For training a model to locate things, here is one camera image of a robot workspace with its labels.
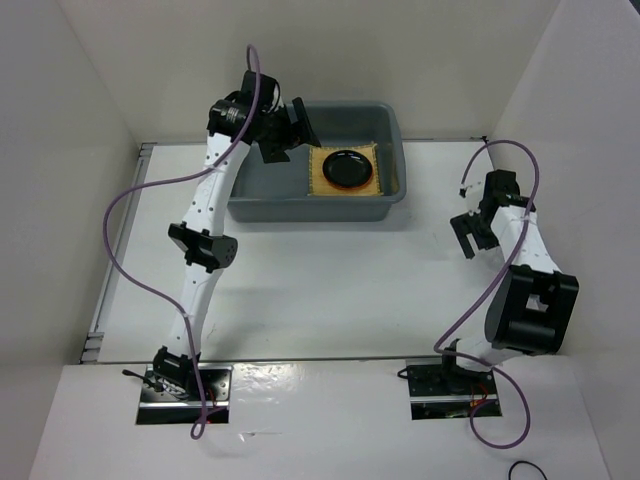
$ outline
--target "gray plastic tub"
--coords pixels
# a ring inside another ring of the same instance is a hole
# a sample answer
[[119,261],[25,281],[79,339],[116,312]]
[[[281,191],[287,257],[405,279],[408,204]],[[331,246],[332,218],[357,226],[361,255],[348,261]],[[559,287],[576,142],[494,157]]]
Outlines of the gray plastic tub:
[[375,142],[380,187],[375,197],[309,196],[309,147],[288,151],[291,162],[265,164],[257,145],[238,172],[229,213],[238,222],[372,222],[407,192],[404,151],[393,109],[379,102],[306,105],[322,146]]

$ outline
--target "gray wall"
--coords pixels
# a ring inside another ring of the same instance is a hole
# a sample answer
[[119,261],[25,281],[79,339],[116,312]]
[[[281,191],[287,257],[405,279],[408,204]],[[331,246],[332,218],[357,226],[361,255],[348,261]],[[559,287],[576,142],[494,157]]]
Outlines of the gray wall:
[[[541,229],[581,288],[564,351],[582,366],[614,479],[637,477],[627,445],[640,440],[635,404],[625,400],[637,396],[629,373],[640,367],[627,355],[640,341],[639,118],[640,15],[628,0],[563,0],[492,135],[538,156]],[[526,190],[530,165],[511,148],[494,148],[494,163],[515,168]]]
[[558,0],[60,0],[138,141],[201,140],[254,43],[286,98],[391,104],[405,137],[489,134]]
[[0,476],[19,480],[81,351],[102,211],[137,147],[54,0],[0,2],[0,65]]

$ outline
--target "yellow cloth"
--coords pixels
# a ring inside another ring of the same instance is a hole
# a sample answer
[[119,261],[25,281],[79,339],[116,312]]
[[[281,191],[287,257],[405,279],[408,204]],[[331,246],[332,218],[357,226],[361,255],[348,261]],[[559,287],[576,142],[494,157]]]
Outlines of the yellow cloth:
[[[369,159],[373,166],[371,181],[357,188],[340,188],[327,180],[322,173],[322,165],[326,158],[339,150],[353,150]],[[361,147],[311,147],[309,151],[309,195],[318,196],[359,196],[370,197],[382,195],[380,177],[378,175],[378,161],[376,160],[376,144]]]

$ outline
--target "white floor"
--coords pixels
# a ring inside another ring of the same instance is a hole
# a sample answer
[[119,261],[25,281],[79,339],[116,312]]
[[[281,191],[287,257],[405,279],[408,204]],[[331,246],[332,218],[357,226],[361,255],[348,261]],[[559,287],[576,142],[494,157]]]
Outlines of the white floor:
[[[476,299],[500,266],[496,250],[466,260],[449,225],[465,211],[460,178],[481,142],[407,142],[407,196],[386,220],[360,224],[238,224],[239,255],[214,293],[203,359],[414,356]],[[155,147],[145,181],[198,171],[203,145]],[[491,169],[482,155],[472,179]],[[182,252],[167,236],[194,184],[145,190],[124,267],[178,296]],[[101,362],[150,361],[173,320],[167,303],[112,276],[100,317]],[[466,332],[481,331],[485,308]]]
[[[553,479],[605,480],[607,471],[564,357],[511,360],[529,398],[529,438],[512,451],[484,447],[468,420],[411,421],[400,360],[235,365],[230,423],[199,441],[190,425],[136,426],[140,385],[123,365],[66,367],[31,480],[504,479],[517,459]],[[142,372],[143,366],[131,366]],[[515,439],[524,416],[498,377],[504,417],[478,420],[495,442]],[[525,468],[514,479],[538,479]]]

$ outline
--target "gray bin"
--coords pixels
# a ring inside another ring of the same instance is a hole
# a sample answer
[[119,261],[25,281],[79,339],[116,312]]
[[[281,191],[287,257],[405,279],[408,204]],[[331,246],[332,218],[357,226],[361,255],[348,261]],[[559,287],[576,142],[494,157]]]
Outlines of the gray bin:
[[[295,118],[290,108],[290,115]],[[288,151],[290,162],[265,164],[257,145],[245,159],[229,199],[238,222],[372,222],[407,192],[404,151],[393,109],[379,102],[311,102],[309,120],[322,146],[375,142],[383,195],[309,196],[309,147]]]

